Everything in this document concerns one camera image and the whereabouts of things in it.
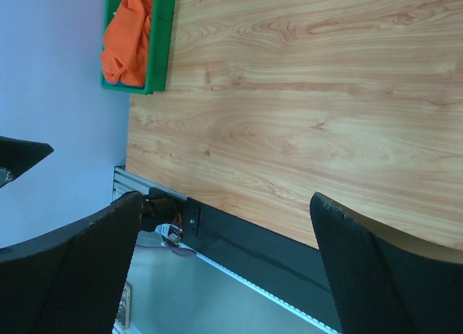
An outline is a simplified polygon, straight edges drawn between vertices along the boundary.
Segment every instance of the orange cloth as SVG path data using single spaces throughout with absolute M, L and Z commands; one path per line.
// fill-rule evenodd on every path
M 100 55 L 109 83 L 144 86 L 153 0 L 122 0 L 104 33 Z

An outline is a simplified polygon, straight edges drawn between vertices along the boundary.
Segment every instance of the white wall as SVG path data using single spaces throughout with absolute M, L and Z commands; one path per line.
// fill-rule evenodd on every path
M 111 201 L 129 96 L 99 86 L 105 0 L 2 0 L 0 135 L 55 152 L 0 189 L 0 247 Z

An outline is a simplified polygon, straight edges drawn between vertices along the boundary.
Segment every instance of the green plastic bin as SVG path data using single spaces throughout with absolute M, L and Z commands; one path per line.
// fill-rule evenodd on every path
M 108 27 L 114 13 L 122 0 L 106 0 L 105 26 Z M 107 90 L 121 90 L 137 94 L 153 94 L 154 91 L 166 89 L 169 47 L 171 44 L 172 20 L 174 18 L 175 0 L 154 0 L 151 15 L 150 45 L 145 87 L 110 85 L 101 73 L 101 87 Z

